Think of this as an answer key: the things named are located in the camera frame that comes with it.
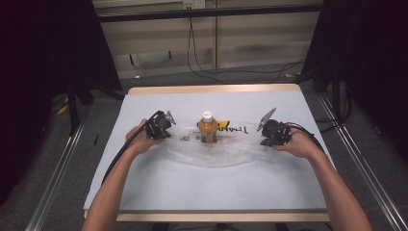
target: white table surface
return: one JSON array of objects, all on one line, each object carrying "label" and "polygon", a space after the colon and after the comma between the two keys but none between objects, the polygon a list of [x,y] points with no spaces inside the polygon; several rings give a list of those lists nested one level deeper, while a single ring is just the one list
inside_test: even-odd
[{"label": "white table surface", "polygon": [[[315,134],[328,153],[298,87],[126,95],[84,209],[89,208],[109,164],[124,143],[125,134],[143,118],[158,110],[169,110],[177,122],[175,126],[184,127],[194,125],[203,112],[211,111],[218,119],[258,124],[273,107],[277,110],[272,118],[302,125]],[[325,211],[323,195],[309,163],[286,152],[270,150],[270,155],[273,155],[271,160],[255,160],[234,167],[197,167],[177,162],[168,156],[165,148],[155,146],[133,162],[120,213]]]}]

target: wooden table edge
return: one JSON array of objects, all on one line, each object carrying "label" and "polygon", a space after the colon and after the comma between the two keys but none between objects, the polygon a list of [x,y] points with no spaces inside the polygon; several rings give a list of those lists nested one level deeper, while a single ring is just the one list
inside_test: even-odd
[{"label": "wooden table edge", "polygon": [[128,94],[245,92],[275,90],[300,90],[300,87],[296,84],[142,87],[131,88],[128,91]]},{"label": "wooden table edge", "polygon": [[325,210],[250,212],[119,212],[117,221],[135,222],[329,222]]}]

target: gray carpet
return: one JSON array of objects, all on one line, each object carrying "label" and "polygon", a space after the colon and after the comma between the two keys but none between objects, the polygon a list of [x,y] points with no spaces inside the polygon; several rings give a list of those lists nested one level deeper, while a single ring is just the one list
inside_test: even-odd
[{"label": "gray carpet", "polygon": [[[281,65],[250,66],[239,69],[276,70]],[[301,65],[286,71],[300,72]],[[264,84],[272,81],[276,74],[222,73],[211,75],[228,84]],[[274,83],[288,83],[292,79],[281,77]],[[217,81],[198,77],[193,73],[171,74],[122,82],[123,92],[129,88],[146,86],[185,86],[213,85]],[[311,81],[302,83],[302,91],[315,118],[327,117]],[[95,102],[90,106],[84,131],[74,150],[64,180],[55,197],[43,230],[80,230],[84,218],[82,207],[93,174],[99,163],[105,145],[115,125],[121,101],[114,100],[99,91],[92,92]],[[79,105],[82,112],[86,106]],[[329,124],[318,124],[323,129]],[[353,101],[353,112],[346,122],[346,127],[356,140],[363,155],[369,162],[381,184],[398,206],[405,218],[408,218],[408,165],[396,154],[393,145],[386,137],[378,136],[370,118]],[[64,146],[68,140],[69,114],[52,115],[44,131],[42,146],[24,178],[14,187],[8,201],[0,207],[0,230],[23,230],[37,206],[42,192],[55,169]],[[369,216],[374,230],[393,230],[381,208],[372,196],[358,169],[352,162],[339,135],[335,130],[323,133],[324,141],[330,151],[335,166],[348,186],[353,190]],[[151,230],[152,223],[119,222],[116,230]],[[291,223],[290,230],[311,227],[316,230],[329,230],[321,223]]]}]

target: forearm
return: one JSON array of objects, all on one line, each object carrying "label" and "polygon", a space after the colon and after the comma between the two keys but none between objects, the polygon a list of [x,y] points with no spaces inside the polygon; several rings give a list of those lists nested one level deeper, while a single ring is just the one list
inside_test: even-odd
[{"label": "forearm", "polygon": [[366,214],[328,157],[319,152],[309,162],[319,180],[334,230],[371,230]]},{"label": "forearm", "polygon": [[124,153],[90,205],[83,230],[113,230],[126,177],[133,158]]}]

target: hand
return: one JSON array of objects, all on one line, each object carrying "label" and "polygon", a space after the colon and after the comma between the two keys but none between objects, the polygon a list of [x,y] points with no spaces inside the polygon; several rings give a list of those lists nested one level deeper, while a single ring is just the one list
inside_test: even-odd
[{"label": "hand", "polygon": [[[126,140],[128,141],[132,137],[132,135],[135,134],[135,132],[144,125],[146,121],[146,119],[143,119],[138,126],[130,130],[129,133],[126,134]],[[153,140],[149,138],[146,134],[146,131],[143,129],[143,131],[141,131],[129,144],[126,153],[129,153],[128,155],[130,155],[134,159],[141,153],[146,152],[151,146],[160,144],[163,141],[164,139]]]},{"label": "hand", "polygon": [[292,153],[296,157],[306,158],[310,160],[321,150],[315,145],[312,139],[309,138],[304,132],[291,128],[292,138],[285,145],[274,145],[277,151],[287,151]]}]

